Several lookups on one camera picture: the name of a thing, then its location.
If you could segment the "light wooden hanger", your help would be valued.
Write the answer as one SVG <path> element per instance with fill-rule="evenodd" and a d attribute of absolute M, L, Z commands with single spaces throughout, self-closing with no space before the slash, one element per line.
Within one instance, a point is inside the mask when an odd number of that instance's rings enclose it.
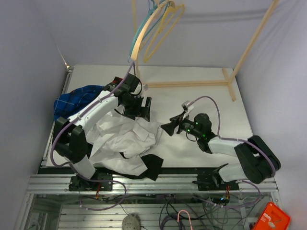
<path fill-rule="evenodd" d="M 150 0 L 147 15 L 135 31 L 129 61 L 137 61 L 139 52 L 145 49 L 143 62 L 146 63 L 167 38 L 185 11 L 185 5 L 173 0 Z"/>

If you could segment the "yellow plastic hanger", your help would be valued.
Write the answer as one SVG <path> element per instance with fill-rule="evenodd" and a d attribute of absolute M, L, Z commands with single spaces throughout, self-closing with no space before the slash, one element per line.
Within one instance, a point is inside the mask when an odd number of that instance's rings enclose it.
<path fill-rule="evenodd" d="M 185 12 L 185 4 L 176 4 L 173 0 L 168 0 L 164 12 L 158 12 L 159 19 L 156 20 L 152 29 L 145 35 L 141 47 L 147 45 L 143 55 L 143 62 L 146 63 L 158 50 L 163 41 L 167 38 L 174 26 L 178 23 Z"/>

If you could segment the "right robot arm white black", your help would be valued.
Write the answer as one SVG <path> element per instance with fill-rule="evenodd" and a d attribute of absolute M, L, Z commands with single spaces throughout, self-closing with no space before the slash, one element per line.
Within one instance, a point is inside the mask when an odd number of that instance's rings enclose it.
<path fill-rule="evenodd" d="M 218 190 L 228 185 L 228 182 L 249 180 L 260 184 L 265 179 L 274 177 L 281 168 L 281 162 L 260 136 L 253 135 L 247 140 L 224 140 L 212 132 L 212 123 L 207 114 L 200 113 L 189 120 L 184 113 L 170 118 L 170 122 L 161 125 L 169 136 L 186 132 L 195 137 L 195 142 L 201 151 L 208 154 L 225 154 L 239 160 L 237 164 L 224 164 L 209 174 L 206 184 Z"/>

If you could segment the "red black plaid garment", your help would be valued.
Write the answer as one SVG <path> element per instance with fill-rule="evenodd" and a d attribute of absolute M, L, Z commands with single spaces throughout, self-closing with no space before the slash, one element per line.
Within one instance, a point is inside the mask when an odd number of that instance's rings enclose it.
<path fill-rule="evenodd" d="M 123 79 L 120 77 L 115 77 L 112 81 L 113 84 L 118 85 Z"/>

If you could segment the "teal plastic hanger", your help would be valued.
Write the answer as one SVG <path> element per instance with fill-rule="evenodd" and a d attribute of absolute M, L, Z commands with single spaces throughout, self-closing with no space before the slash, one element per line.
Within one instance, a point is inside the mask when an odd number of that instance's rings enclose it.
<path fill-rule="evenodd" d="M 167 8 L 170 6 L 169 0 L 149 0 L 148 3 L 153 3 L 149 11 L 139 27 L 135 30 L 135 35 L 132 40 L 128 62 L 136 62 L 139 52 L 147 45 L 152 34 L 157 30 L 161 20 L 166 13 Z"/>

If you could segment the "aluminium frame rail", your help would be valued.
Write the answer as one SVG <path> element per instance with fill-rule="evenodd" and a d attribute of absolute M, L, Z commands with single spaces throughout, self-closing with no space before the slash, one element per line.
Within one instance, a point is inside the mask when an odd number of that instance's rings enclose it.
<path fill-rule="evenodd" d="M 33 175 L 29 180 L 27 192 L 31 194 L 94 194 L 95 191 L 69 191 L 70 175 L 41 174 Z M 156 181 L 150 179 L 132 180 L 122 176 L 114 176 L 114 180 L 123 183 L 127 194 L 165 194 L 165 193 L 192 193 L 200 191 L 196 184 L 195 174 L 163 174 Z"/>

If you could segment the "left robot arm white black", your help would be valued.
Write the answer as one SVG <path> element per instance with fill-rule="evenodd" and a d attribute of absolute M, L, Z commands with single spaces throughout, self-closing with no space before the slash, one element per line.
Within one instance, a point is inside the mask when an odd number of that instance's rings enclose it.
<path fill-rule="evenodd" d="M 85 108 L 69 118 L 60 117 L 55 122 L 51 153 L 56 152 L 68 160 L 79 174 L 81 185 L 86 190 L 97 187 L 96 169 L 89 158 L 92 145 L 86 140 L 86 134 L 108 112 L 120 105 L 123 115 L 130 119 L 141 117 L 150 121 L 151 97 L 134 94 L 141 81 L 135 75 L 126 74 L 124 78 L 115 77 L 104 86 L 102 91 Z"/>

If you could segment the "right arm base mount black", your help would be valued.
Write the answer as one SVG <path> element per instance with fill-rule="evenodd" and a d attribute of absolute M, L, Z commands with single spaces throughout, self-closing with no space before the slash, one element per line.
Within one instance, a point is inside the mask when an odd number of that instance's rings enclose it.
<path fill-rule="evenodd" d="M 201 172 L 198 173 L 197 179 L 192 181 L 192 183 L 198 186 L 199 191 L 223 191 L 226 189 L 231 191 L 238 190 L 239 185 L 235 181 L 225 182 L 218 173 L 227 165 L 228 163 L 215 168 L 201 168 Z"/>

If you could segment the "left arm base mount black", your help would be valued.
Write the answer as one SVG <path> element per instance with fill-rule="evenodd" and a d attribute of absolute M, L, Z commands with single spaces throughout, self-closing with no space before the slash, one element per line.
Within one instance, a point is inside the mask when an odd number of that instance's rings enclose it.
<path fill-rule="evenodd" d="M 106 173 L 98 173 L 95 180 L 103 182 L 90 182 L 80 176 L 72 176 L 69 184 L 69 191 L 111 191 L 113 186 L 113 176 Z"/>

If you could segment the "grey perforated shoe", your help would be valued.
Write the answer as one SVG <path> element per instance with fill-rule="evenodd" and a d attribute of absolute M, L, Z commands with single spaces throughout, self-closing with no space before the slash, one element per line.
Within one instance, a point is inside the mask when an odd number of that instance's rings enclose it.
<path fill-rule="evenodd" d="M 135 213 L 128 214 L 122 221 L 122 230 L 141 230 L 140 217 Z"/>

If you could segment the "blue plaid shirt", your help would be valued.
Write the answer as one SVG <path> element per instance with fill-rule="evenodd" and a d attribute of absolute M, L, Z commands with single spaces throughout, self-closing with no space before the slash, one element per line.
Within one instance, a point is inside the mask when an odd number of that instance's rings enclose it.
<path fill-rule="evenodd" d="M 103 90 L 101 85 L 87 85 L 77 88 L 70 93 L 62 94 L 54 101 L 54 122 L 60 117 L 68 119 L 79 113 L 90 104 Z"/>

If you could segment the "orange box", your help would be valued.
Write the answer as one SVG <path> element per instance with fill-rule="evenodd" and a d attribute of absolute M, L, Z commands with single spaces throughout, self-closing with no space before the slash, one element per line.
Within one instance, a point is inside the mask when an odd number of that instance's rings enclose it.
<path fill-rule="evenodd" d="M 291 217 L 273 202 L 269 202 L 258 218 L 253 230 L 287 230 Z"/>

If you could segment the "white shirt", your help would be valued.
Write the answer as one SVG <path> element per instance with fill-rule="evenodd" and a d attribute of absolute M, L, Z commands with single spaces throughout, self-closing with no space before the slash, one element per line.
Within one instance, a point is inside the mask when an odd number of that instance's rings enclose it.
<path fill-rule="evenodd" d="M 140 176 L 149 169 L 141 155 L 157 146 L 161 123 L 132 120 L 111 111 L 86 135 L 93 148 L 89 161 L 120 174 Z"/>

